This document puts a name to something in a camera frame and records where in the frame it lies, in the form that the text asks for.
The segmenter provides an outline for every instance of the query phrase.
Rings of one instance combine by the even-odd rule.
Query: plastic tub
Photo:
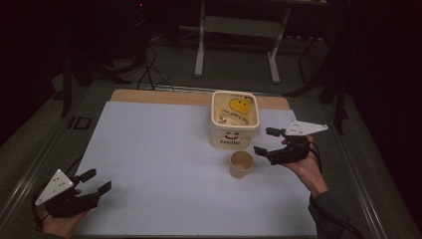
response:
[[[212,146],[245,149],[260,130],[257,99],[243,92],[214,92],[210,127]]]

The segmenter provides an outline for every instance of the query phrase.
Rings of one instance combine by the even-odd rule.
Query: white tabletop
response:
[[[265,127],[287,127],[293,111],[260,110],[261,135],[246,149],[254,168],[229,173],[234,150],[209,142],[209,107],[109,102],[78,169],[98,175],[84,193],[112,189],[80,224],[86,236],[316,235],[310,193],[288,169],[271,166],[253,146],[281,148]]]

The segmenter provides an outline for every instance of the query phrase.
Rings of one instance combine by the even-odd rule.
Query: black sleeve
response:
[[[316,198],[310,199],[309,211],[316,223],[316,232],[318,239],[335,238],[358,238],[351,232],[346,230],[329,218],[348,223],[350,218],[348,214],[341,208],[331,193],[324,192]]]
[[[56,236],[53,234],[48,234],[48,233],[43,233],[43,239],[65,239],[64,237],[61,236]]]

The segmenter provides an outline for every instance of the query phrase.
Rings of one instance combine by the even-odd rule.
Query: metal stand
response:
[[[201,1],[201,17],[199,21],[199,47],[196,55],[195,76],[201,77],[204,66],[204,35],[207,32],[219,32],[247,36],[275,38],[273,50],[268,53],[271,76],[274,84],[280,82],[276,56],[289,20],[291,9],[286,9],[282,23],[256,21],[246,19],[224,18],[205,15],[205,0]]]

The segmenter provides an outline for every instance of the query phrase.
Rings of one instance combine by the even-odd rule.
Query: smiley face sticker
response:
[[[239,133],[238,132],[226,132],[226,135],[224,135],[225,138],[230,139],[230,140],[235,140],[239,137]]]
[[[232,101],[230,101],[229,106],[233,111],[236,111],[243,115],[251,111],[251,103],[243,99],[233,99]]]

